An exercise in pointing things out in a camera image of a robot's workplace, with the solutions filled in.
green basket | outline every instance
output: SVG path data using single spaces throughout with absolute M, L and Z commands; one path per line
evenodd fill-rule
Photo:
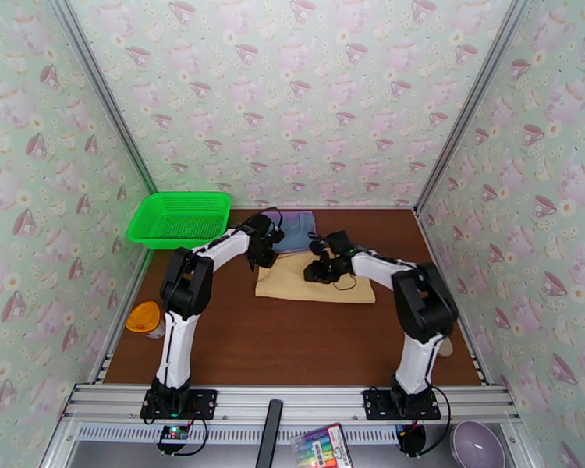
M 145 198 L 126 235 L 150 249 L 201 246 L 225 232 L 232 198 L 216 191 L 164 192 Z

teacup pattern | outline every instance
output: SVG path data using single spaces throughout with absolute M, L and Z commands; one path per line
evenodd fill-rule
M 0 466 L 41 461 L 142 253 L 147 191 L 67 44 L 47 0 L 0 0 Z
M 585 466 L 585 0 L 535 2 L 423 217 L 541 458 Z
M 71 1 L 160 190 L 407 207 L 510 0 Z

beige cloth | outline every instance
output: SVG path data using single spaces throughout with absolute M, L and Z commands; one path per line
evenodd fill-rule
M 315 259 L 318 257 L 311 252 L 280 255 L 272 268 L 260 268 L 256 296 L 315 302 L 375 303 L 371 284 L 364 277 L 343 275 L 335 284 L 304 281 L 303 269 Z

blue cloth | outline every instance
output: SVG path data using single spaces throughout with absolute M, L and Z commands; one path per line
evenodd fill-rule
M 279 213 L 267 211 L 264 214 L 276 225 L 279 223 Z M 312 239 L 307 233 L 317 231 L 314 213 L 312 211 L 282 211 L 282 217 L 284 239 L 274 244 L 273 250 L 281 254 L 308 250 Z

aluminum frame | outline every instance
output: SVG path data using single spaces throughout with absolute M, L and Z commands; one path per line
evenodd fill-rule
M 354 445 L 395 443 L 395 421 L 366 420 L 361 394 L 365 387 L 222 385 L 213 388 L 219 391 L 218 404 L 214 419 L 208 423 L 213 432 L 220 432 L 218 443 L 221 444 L 259 444 L 256 433 L 274 397 L 284 402 L 279 443 L 287 443 L 296 431 L 330 424 L 334 420 L 351 432 Z M 165 422 L 177 423 L 177 420 L 157 420 L 153 426 L 147 426 L 146 431 L 140 430 L 145 426 L 138 414 L 147 389 L 146 385 L 76 385 L 41 466 L 68 466 L 77 444 L 91 440 L 91 430 L 99 427 L 109 427 L 110 431 L 98 434 L 97 439 L 102 436 L 109 442 L 151 443 L 154 435 L 150 431 L 157 430 Z M 517 442 L 523 427 L 505 388 L 445 386 L 441 389 L 451 404 L 452 423 L 477 420 L 484 424 L 501 424 L 516 465 L 536 466 L 527 464 L 528 451 L 525 445 Z M 439 397 L 438 402 L 442 418 L 421 421 L 421 424 L 446 423 L 445 401 Z
M 488 91 L 490 83 L 494 79 L 501 61 L 509 51 L 511 42 L 518 33 L 519 26 L 526 19 L 529 8 L 533 2 L 534 0 L 512 0 L 512 3 L 507 8 L 505 18 L 498 28 L 496 38 L 492 42 L 490 50 L 487 52 L 481 70 L 479 71 L 473 86 L 470 88 L 470 92 L 466 96 L 462 110 L 457 116 L 457 120 L 451 129 L 451 133 L 448 135 L 444 147 L 440 152 L 440 156 L 431 170 L 431 174 L 423 187 L 423 192 L 413 206 L 415 213 L 418 213 L 419 211 L 422 212 L 422 209 L 429 201 L 429 197 L 437 186 L 442 172 L 446 169 L 447 164 L 450 162 L 452 156 L 455 154 L 463 140 L 464 133 L 466 132 L 470 121 L 473 119 L 477 107 L 483 100 L 485 93 Z
M 137 143 L 129 130 L 126 121 L 123 118 L 122 110 L 118 106 L 113 96 L 112 90 L 102 72 L 98 61 L 91 50 L 89 41 L 85 36 L 80 23 L 78 15 L 74 12 L 69 0 L 48 0 L 63 32 L 67 36 L 69 46 L 72 53 L 80 66 L 82 66 L 85 75 L 87 76 L 94 93 L 101 102 L 101 106 L 111 123 L 115 128 L 119 139 L 123 142 L 136 172 L 139 174 L 141 180 L 147 188 L 149 193 L 156 193 L 158 188 L 154 177 L 150 173 L 149 168 L 141 154 Z

